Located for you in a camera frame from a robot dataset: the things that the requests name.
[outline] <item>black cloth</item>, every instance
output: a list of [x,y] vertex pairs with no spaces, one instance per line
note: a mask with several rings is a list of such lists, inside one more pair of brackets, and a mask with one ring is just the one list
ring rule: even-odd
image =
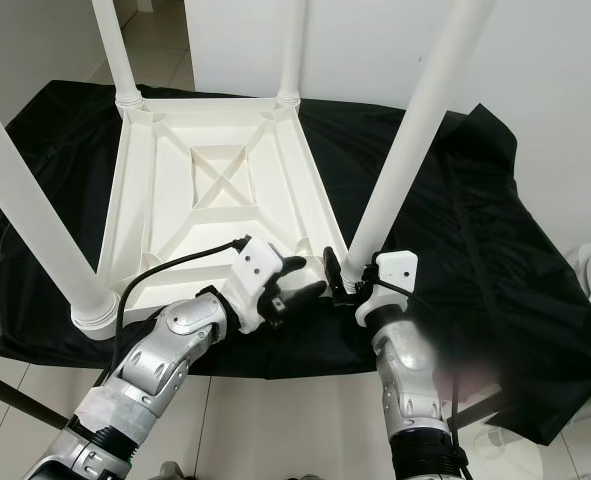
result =
[[[147,98],[216,97],[140,86]],[[109,86],[54,81],[8,133],[82,252],[96,266],[120,136]],[[300,120],[347,244],[403,110],[303,100]],[[424,330],[446,359],[491,359],[511,397],[494,423],[547,444],[591,395],[591,305],[522,205],[517,142],[484,107],[448,115],[386,242],[419,256],[416,292],[440,315]],[[130,325],[125,344],[143,334]],[[0,212],[0,354],[105,367],[111,341],[86,338]],[[375,368],[349,308],[327,302],[281,329],[233,335],[194,366],[208,375],[287,378]]]

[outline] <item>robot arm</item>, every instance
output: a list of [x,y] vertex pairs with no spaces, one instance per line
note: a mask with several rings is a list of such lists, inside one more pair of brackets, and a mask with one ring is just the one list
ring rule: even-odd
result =
[[165,307],[153,331],[130,350],[102,386],[87,393],[67,427],[25,478],[126,478],[131,457],[170,404],[190,366],[229,331],[255,330],[264,320],[258,305],[269,305],[261,310],[271,321],[273,313],[287,308],[276,282],[305,264],[297,258],[283,259],[268,244],[250,239],[221,292],[211,287],[196,298]]
[[[284,259],[266,243],[248,241],[221,291],[210,287],[159,313],[153,331],[130,350],[102,386],[88,392],[25,478],[126,478],[135,450],[166,410],[190,366],[211,345],[224,340],[229,331],[250,333],[264,320],[279,324],[291,307],[326,289],[325,282],[318,282],[290,297],[282,295],[277,280],[304,265],[304,259]],[[415,255],[381,254],[376,265],[378,278],[413,290]],[[455,480],[460,478],[460,458],[441,419],[432,382],[433,352],[405,315],[406,301],[406,296],[374,285],[356,312],[358,322],[373,335],[396,477]]]
[[[416,270],[417,256],[411,252],[381,253],[367,267],[365,277],[412,293]],[[461,470],[468,478],[466,455],[453,445],[442,420],[433,383],[434,352],[406,314],[407,299],[375,283],[355,314],[373,335],[395,476],[398,480],[455,480],[461,478]]]

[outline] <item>tiled floor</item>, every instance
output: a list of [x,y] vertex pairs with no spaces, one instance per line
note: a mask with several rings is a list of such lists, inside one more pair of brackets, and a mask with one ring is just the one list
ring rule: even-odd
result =
[[[155,13],[135,14],[122,32],[135,82],[194,90],[184,2],[160,0],[155,7]],[[89,81],[112,84],[108,63],[104,62]]]
[[[162,0],[156,7],[124,28],[135,79],[192,90],[183,2]],[[90,81],[112,83],[108,66]],[[64,415],[97,374],[0,358],[2,380]],[[306,473],[327,480],[392,480],[379,392],[375,374],[270,382],[190,377],[136,455],[129,479],[150,478],[162,461],[175,460],[200,480],[282,480]],[[0,479],[21,478],[55,434],[0,402]],[[473,440],[462,431],[465,448],[474,448]],[[519,442],[507,456],[519,464],[528,448]],[[591,480],[591,420],[568,427],[539,452],[545,480]],[[478,461],[472,470],[479,472],[476,480],[506,478],[493,463]],[[524,469],[518,478],[538,477]]]

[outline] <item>wire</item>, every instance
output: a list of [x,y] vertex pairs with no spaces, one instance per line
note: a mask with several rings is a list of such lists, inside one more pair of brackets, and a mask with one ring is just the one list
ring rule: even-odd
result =
[[108,377],[109,373],[111,373],[109,368],[105,368],[104,370],[102,370],[102,373],[100,373],[99,377],[97,377],[97,380],[95,380],[93,388],[99,387],[102,383],[104,383],[104,380],[106,380],[106,377]]
[[131,281],[131,283],[129,283],[128,286],[124,289],[124,293],[122,293],[122,297],[119,299],[119,305],[117,307],[117,319],[115,320],[115,345],[113,347],[113,359],[111,361],[110,371],[114,372],[119,366],[122,330],[124,328],[124,309],[126,308],[126,301],[128,300],[128,296],[139,283],[141,283],[143,280],[146,280],[148,277],[161,272],[162,270],[174,267],[176,265],[179,265],[180,263],[190,262],[191,260],[197,260],[198,258],[214,255],[216,253],[223,252],[224,250],[227,250],[229,248],[243,248],[242,242],[244,242],[243,244],[245,244],[247,240],[233,240],[232,242],[225,243],[224,245],[220,245],[219,247],[204,250],[202,252],[191,253],[190,255],[186,255],[184,257],[176,258],[175,260],[162,263],[161,265],[153,267],[150,270],[147,270],[146,272],[135,277]]
[[[380,285],[384,288],[388,288],[389,290],[393,290],[394,292],[401,293],[402,295],[406,296],[409,300],[412,299],[422,305],[426,310],[428,310],[436,320],[441,320],[439,313],[437,310],[433,308],[433,306],[428,303],[423,298],[419,297],[418,295],[406,290],[405,288],[398,287],[397,285],[393,285],[392,283],[385,282],[384,280],[380,280],[379,278],[375,278],[372,280],[373,283]],[[457,426],[457,413],[459,408],[459,374],[457,372],[457,368],[453,370],[453,392],[452,392],[452,407],[451,407],[451,419],[453,424],[453,431],[451,432],[452,440],[453,440],[453,448],[455,450],[461,450],[459,446],[459,431]],[[468,471],[466,466],[461,467],[462,474],[466,480],[473,480],[472,475]]]

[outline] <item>metal joint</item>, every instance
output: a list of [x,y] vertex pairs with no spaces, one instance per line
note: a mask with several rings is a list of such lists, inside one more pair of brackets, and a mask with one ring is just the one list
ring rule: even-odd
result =
[[162,386],[159,393],[151,395],[149,392],[128,383],[120,378],[111,378],[106,385],[112,387],[113,390],[121,392],[124,396],[134,400],[149,410],[155,417],[160,418],[166,407],[171,403],[175,396],[175,392],[184,383],[188,375],[188,360],[181,362],[173,371],[172,375],[168,377],[166,383]]
[[207,293],[166,307],[153,331],[118,368],[120,378],[149,396],[160,394],[183,361],[190,366],[226,336],[226,312]]
[[384,392],[382,403],[389,438],[414,428],[448,432],[433,384],[434,359],[412,321],[382,327],[372,341]]
[[31,467],[24,478],[33,478],[37,472],[50,462],[57,462],[65,467],[72,468],[77,457],[79,457],[88,443],[87,439],[69,429],[61,430],[57,437],[55,437],[55,440],[53,440],[53,443],[44,452],[42,458]]
[[102,475],[104,472],[110,472],[117,478],[126,478],[130,469],[128,462],[111,455],[97,445],[89,444],[77,457],[71,470],[82,478],[93,480],[111,478],[110,474]]

